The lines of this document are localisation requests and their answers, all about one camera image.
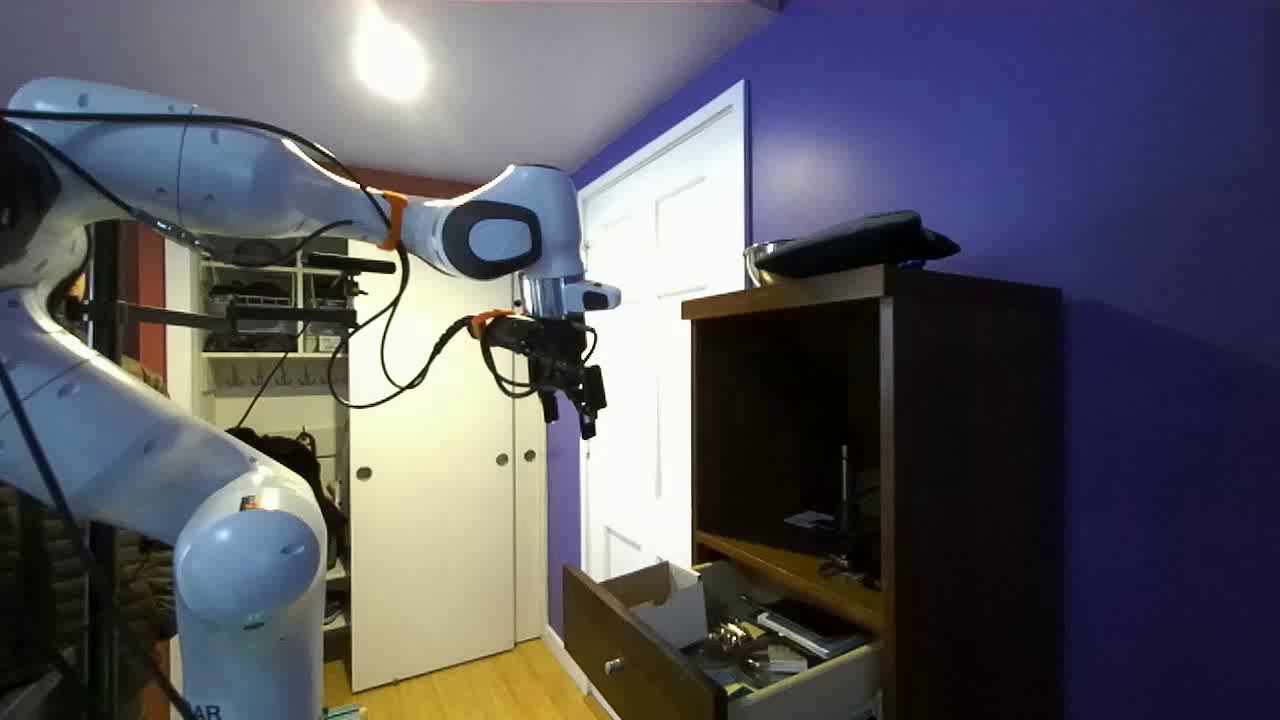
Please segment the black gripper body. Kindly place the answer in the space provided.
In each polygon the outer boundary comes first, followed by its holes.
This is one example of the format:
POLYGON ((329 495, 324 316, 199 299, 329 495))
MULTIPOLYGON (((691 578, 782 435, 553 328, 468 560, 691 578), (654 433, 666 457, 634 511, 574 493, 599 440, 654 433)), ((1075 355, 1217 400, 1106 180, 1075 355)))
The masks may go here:
POLYGON ((490 355, 495 347, 502 347, 524 362, 524 377, 502 377, 498 369, 490 369, 495 387, 509 398, 587 391, 591 387, 587 343, 591 343, 591 328, 581 316, 526 322, 511 313, 490 313, 479 322, 479 355, 490 355))

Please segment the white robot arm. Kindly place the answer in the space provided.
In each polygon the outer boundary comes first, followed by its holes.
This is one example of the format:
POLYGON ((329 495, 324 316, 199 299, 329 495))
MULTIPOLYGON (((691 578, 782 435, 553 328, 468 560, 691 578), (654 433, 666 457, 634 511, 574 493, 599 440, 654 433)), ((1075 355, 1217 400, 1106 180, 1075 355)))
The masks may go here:
POLYGON ((582 316, 621 294, 582 278, 574 185, 511 166, 450 201, 405 197, 360 185, 295 131, 100 80, 40 76, 2 106, 0 480, 171 547, 188 720, 324 720, 314 493, 49 313, 82 267, 89 234, 112 219, 188 248, 342 236, 442 278, 511 278, 520 309, 474 331, 524 353, 549 406, 597 416, 582 316))

